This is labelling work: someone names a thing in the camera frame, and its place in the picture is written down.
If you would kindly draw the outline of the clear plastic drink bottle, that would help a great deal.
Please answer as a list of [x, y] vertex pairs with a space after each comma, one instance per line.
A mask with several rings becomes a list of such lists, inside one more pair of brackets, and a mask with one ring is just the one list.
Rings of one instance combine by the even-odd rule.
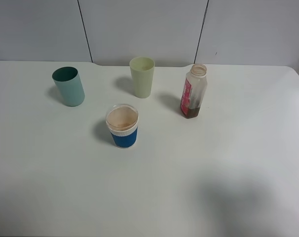
[[193, 64], [186, 74], [180, 102], [180, 109], [185, 118], [198, 116], [207, 85], [207, 67], [203, 64]]

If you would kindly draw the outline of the clear cup with blue sleeve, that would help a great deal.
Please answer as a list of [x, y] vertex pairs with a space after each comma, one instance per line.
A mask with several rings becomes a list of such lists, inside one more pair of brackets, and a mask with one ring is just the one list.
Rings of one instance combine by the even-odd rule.
[[117, 147], [129, 148], [134, 145], [138, 120], [137, 109], [129, 104], [117, 104], [108, 110], [105, 121]]

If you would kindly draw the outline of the pale yellow plastic cup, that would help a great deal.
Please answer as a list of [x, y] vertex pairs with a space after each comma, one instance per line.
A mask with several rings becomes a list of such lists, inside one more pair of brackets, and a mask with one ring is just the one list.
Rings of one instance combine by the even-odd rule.
[[135, 57], [129, 63], [134, 93], [138, 98], [151, 94], [155, 62], [148, 57]]

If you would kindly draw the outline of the teal plastic cup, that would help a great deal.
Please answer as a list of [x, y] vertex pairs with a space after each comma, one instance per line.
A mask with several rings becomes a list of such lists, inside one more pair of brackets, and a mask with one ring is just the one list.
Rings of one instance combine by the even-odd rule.
[[53, 72], [52, 79], [66, 106], [75, 107], [83, 103], [85, 92], [79, 72], [76, 68], [59, 68]]

